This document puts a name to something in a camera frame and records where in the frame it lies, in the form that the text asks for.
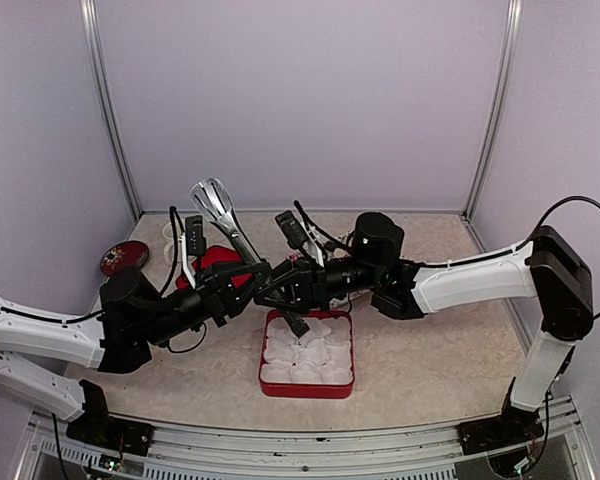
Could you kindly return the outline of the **steel serving tongs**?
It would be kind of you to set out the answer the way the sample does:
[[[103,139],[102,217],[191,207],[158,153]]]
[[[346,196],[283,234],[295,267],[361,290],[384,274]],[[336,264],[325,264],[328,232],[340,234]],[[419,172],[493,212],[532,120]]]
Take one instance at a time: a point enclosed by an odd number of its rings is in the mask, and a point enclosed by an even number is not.
[[[264,261],[241,228],[234,211],[233,202],[216,178],[207,178],[196,183],[191,191],[191,200],[202,216],[215,226],[239,254],[244,264]]]

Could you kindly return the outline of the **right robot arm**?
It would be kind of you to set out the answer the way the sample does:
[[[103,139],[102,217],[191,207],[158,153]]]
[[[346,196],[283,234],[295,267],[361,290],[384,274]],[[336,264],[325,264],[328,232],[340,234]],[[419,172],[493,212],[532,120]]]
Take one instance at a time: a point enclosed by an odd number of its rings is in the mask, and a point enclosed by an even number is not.
[[[515,442],[531,424],[576,344],[600,318],[590,268],[565,239],[540,220],[523,240],[507,248],[460,260],[428,264],[401,256],[404,231],[380,212],[364,212],[342,258],[317,261],[304,254],[272,272],[255,303],[306,314],[328,310],[334,298],[368,289],[371,304],[393,320],[422,319],[452,307],[508,298],[535,298],[542,312],[539,333],[504,407],[491,426],[503,444]]]

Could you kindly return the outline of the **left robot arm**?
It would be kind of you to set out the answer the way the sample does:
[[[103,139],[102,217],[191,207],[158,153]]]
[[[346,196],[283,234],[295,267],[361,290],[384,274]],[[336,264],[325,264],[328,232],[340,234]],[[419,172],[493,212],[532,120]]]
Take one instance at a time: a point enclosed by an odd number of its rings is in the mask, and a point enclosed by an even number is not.
[[[223,326],[240,315],[265,284],[270,266],[217,263],[195,286],[162,296],[136,267],[118,271],[100,289],[101,309],[76,317],[24,307],[0,297],[0,388],[59,419],[79,419],[101,445],[120,434],[102,389],[29,361],[52,358],[98,372],[128,374],[148,363],[152,347],[166,347],[206,321]]]

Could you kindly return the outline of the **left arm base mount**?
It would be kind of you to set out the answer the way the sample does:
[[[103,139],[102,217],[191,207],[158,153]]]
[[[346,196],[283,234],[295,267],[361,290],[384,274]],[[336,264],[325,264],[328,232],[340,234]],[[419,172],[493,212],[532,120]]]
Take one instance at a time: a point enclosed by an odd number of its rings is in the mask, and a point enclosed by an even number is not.
[[[68,424],[66,436],[91,446],[146,457],[154,432],[148,423],[113,418],[106,423],[76,420]]]

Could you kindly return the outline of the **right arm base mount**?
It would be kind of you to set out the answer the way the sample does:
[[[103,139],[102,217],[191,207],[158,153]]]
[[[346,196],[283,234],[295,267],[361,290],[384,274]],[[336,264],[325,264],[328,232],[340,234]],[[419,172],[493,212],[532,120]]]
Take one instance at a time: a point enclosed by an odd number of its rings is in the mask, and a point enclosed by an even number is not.
[[[457,426],[457,431],[464,455],[501,449],[544,435],[544,427],[539,420],[525,424],[503,421],[497,416],[463,422]]]

